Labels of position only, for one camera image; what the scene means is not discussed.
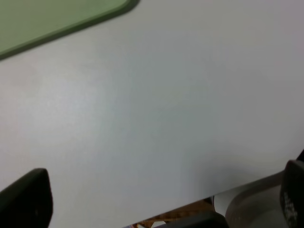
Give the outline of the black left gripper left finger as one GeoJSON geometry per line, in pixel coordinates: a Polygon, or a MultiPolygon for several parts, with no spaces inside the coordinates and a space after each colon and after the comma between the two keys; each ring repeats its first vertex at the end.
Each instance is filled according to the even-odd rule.
{"type": "Polygon", "coordinates": [[[36,168],[0,192],[2,228],[47,228],[53,215],[48,171],[36,168]]]}

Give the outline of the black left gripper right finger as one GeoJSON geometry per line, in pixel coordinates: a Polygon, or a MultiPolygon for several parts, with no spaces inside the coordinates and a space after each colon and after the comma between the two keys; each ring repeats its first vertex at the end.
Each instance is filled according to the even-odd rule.
{"type": "Polygon", "coordinates": [[[290,228],[304,226],[304,153],[286,164],[281,190],[280,205],[290,228]]]}

